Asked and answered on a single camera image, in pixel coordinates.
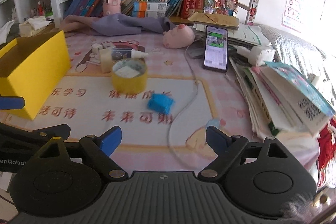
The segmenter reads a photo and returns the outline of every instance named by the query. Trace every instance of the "white cloth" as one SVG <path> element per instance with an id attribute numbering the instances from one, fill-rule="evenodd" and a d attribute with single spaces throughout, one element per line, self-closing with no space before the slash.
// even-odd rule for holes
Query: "white cloth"
<path id="1" fill-rule="evenodd" d="M 29 18 L 27 22 L 34 28 L 35 31 L 50 24 L 50 21 L 46 21 L 44 16 Z"/>
<path id="2" fill-rule="evenodd" d="M 8 21 L 1 29 L 0 29 L 0 45 L 6 43 L 7 35 L 9 35 L 9 31 L 14 24 L 14 20 Z"/>

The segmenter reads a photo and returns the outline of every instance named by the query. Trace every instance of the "smartphone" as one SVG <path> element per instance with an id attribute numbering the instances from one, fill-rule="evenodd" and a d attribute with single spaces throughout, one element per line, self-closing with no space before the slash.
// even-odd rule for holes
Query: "smartphone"
<path id="1" fill-rule="evenodd" d="M 227 30 L 207 26 L 203 68 L 219 72 L 227 71 Z"/>

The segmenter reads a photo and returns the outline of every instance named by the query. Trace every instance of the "phone screen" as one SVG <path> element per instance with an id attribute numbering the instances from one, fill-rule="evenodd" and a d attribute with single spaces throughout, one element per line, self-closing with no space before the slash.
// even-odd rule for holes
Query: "phone screen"
<path id="1" fill-rule="evenodd" d="M 226 70 L 227 30 L 208 26 L 204 65 Z"/>

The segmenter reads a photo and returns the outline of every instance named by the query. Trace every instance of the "yellow tape roll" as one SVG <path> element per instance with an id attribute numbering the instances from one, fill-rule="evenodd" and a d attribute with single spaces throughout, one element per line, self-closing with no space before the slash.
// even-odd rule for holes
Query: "yellow tape roll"
<path id="1" fill-rule="evenodd" d="M 118 92 L 138 94 L 146 89 L 147 66 L 139 59 L 120 60 L 113 65 L 111 77 L 112 85 Z"/>

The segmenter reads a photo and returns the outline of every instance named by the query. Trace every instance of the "yellow box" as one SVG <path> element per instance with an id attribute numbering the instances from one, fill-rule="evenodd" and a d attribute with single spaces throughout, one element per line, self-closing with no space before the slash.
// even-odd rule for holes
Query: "yellow box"
<path id="1" fill-rule="evenodd" d="M 0 94 L 26 101 L 23 109 L 9 112 L 33 120 L 70 66 L 63 31 L 8 43 L 0 50 Z"/>

